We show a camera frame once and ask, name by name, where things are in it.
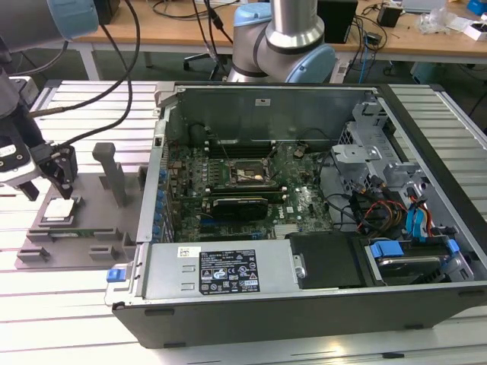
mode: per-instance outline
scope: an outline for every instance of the power cable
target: power cable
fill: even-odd
[[[132,80],[130,78],[130,71],[133,69],[135,63],[137,62],[138,51],[140,50],[140,23],[138,22],[137,14],[135,13],[135,9],[133,8],[132,4],[130,3],[130,0],[125,0],[125,2],[127,4],[127,6],[129,7],[130,12],[132,13],[132,16],[134,18],[135,30],[137,33],[136,34],[137,43],[135,45],[135,55],[134,55],[134,58],[132,59],[132,64],[128,68],[127,68],[125,59],[123,58],[122,53],[120,52],[119,47],[117,46],[115,40],[112,38],[110,32],[108,31],[107,28],[105,28],[105,26],[103,26],[103,25],[101,26],[103,31],[107,35],[108,40],[110,41],[110,43],[112,43],[112,46],[115,49],[115,52],[120,57],[120,60],[123,64],[124,69],[126,70],[126,72],[124,74],[124,76],[125,76],[124,78],[127,79],[127,84],[128,84],[128,88],[129,88],[129,100],[127,101],[127,107],[125,109],[125,112],[122,114],[122,116],[116,122],[111,123],[109,125],[105,125],[104,127],[93,129],[92,131],[85,132],[81,135],[78,135],[74,138],[71,138],[71,139],[67,140],[66,142],[61,143],[59,145],[60,148],[67,146],[67,145],[70,145],[70,144],[73,144],[77,141],[80,141],[83,138],[91,137],[92,135],[96,135],[98,133],[105,132],[109,129],[115,128],[118,125],[120,125],[127,118],[127,116],[130,113],[130,108],[132,107],[132,100],[133,100],[133,89],[132,89]]]
[[[127,77],[130,75],[130,73],[132,72],[132,70],[133,70],[133,68],[134,68],[134,66],[135,66],[135,64],[137,62],[138,53],[139,53],[139,50],[140,50],[140,42],[141,41],[140,41],[140,23],[138,21],[137,14],[135,13],[135,9],[133,8],[132,3],[130,2],[130,0],[124,0],[124,1],[127,4],[127,6],[129,7],[129,10],[132,13],[132,16],[134,18],[135,32],[136,32],[135,55],[134,55],[134,57],[132,59],[132,62],[130,64],[130,66],[127,68],[127,71],[125,72],[125,74],[117,82],[115,82],[115,84],[113,84],[112,86],[110,86],[103,93],[97,95],[96,97],[93,97],[93,98],[91,98],[89,100],[86,100],[86,101],[83,101],[81,103],[78,103],[78,104],[75,104],[75,105],[71,105],[71,106],[60,106],[60,107],[57,107],[57,108],[51,108],[51,109],[44,109],[44,110],[33,111],[33,112],[29,113],[29,116],[31,118],[37,118],[37,117],[40,117],[40,116],[51,116],[52,114],[63,113],[63,112],[67,112],[69,110],[76,110],[76,109],[82,108],[84,106],[90,105],[92,103],[96,103],[98,100],[103,99],[106,95],[110,94],[112,91],[114,91],[115,89],[117,89],[118,86],[120,86],[123,83],[123,81],[127,79]]]
[[[54,57],[49,62],[47,62],[44,66],[40,66],[40,67],[35,68],[33,70],[22,71],[22,72],[15,72],[11,76],[32,76],[32,75],[35,75],[35,74],[39,74],[40,72],[45,71],[48,68],[53,67],[61,59],[61,57],[65,54],[66,50],[68,49],[68,45],[69,45],[69,42],[68,41],[65,41],[62,44],[62,48],[59,51],[59,53],[57,54],[57,56]]]

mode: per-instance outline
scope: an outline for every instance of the blue release tab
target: blue release tab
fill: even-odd
[[[121,283],[125,281],[124,268],[111,268],[107,273],[107,283]]]
[[[450,249],[452,254],[460,251],[460,247],[458,246],[456,240],[448,240],[448,248]]]
[[[404,251],[399,241],[377,241],[371,245],[372,255],[377,259],[379,257],[404,256]]]

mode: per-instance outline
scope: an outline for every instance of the table leg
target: table leg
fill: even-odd
[[[90,81],[99,81],[101,80],[100,72],[97,67],[97,63],[94,60],[94,51],[93,46],[86,45],[79,47],[78,49],[81,59],[83,60],[84,69],[88,74],[88,80]]]
[[[335,62],[335,67],[332,71],[332,76],[329,80],[331,84],[343,84],[343,80],[347,74],[347,70],[349,69],[351,59],[343,58],[337,59]]]
[[[154,64],[152,63],[152,55],[150,52],[143,52],[144,53],[144,61],[145,67],[152,68]]]

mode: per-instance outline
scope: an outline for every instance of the blue drive bracket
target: blue drive bracket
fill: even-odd
[[[377,241],[371,245],[371,251],[375,259],[404,256],[404,251],[399,241]]]

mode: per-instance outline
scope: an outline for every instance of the warning label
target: warning label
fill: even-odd
[[[260,291],[254,249],[199,254],[199,292],[203,295]]]

